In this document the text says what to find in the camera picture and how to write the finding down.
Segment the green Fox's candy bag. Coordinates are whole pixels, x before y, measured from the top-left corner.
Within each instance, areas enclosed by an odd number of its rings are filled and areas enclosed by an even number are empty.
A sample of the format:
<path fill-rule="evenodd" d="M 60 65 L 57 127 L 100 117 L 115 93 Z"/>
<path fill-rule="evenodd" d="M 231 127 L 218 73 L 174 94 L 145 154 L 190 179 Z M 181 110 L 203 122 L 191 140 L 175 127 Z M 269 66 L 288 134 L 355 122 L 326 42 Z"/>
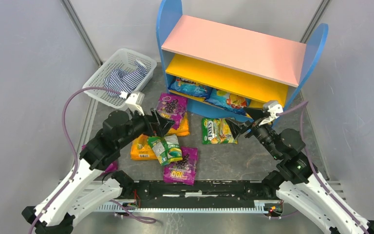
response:
<path fill-rule="evenodd" d="M 208 144 L 237 144 L 225 118 L 202 118 L 202 143 Z"/>

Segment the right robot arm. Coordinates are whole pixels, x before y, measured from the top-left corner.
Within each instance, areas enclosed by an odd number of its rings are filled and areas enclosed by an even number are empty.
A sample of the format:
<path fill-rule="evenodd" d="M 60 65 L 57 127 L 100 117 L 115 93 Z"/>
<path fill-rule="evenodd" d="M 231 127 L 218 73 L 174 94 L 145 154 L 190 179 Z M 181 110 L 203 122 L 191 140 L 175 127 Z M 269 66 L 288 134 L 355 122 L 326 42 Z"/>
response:
<path fill-rule="evenodd" d="M 275 160 L 279 160 L 277 170 L 262 180 L 268 196 L 289 203 L 325 234 L 374 234 L 374 220 L 352 209 L 314 165 L 303 141 L 303 131 L 288 128 L 278 134 L 270 125 L 278 117 L 304 106 L 302 103 L 287 111 L 279 104 L 262 109 L 246 108 L 253 121 L 227 118 L 226 122 L 234 138 L 254 136 Z"/>

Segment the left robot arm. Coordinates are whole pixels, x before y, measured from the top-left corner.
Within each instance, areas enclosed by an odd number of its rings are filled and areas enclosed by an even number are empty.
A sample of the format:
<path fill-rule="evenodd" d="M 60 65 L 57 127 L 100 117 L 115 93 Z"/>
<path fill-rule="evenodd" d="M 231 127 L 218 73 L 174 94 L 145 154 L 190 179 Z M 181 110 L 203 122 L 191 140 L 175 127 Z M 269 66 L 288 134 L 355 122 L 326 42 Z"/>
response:
<path fill-rule="evenodd" d="M 163 137 L 175 122 L 155 110 L 142 115 L 113 111 L 103 127 L 75 159 L 74 166 L 55 190 L 40 204 L 27 206 L 22 216 L 29 233 L 70 234 L 88 214 L 108 200 L 132 191 L 133 180 L 123 171 L 113 173 L 105 184 L 83 197 L 80 194 L 120 157 L 120 151 L 140 135 Z"/>

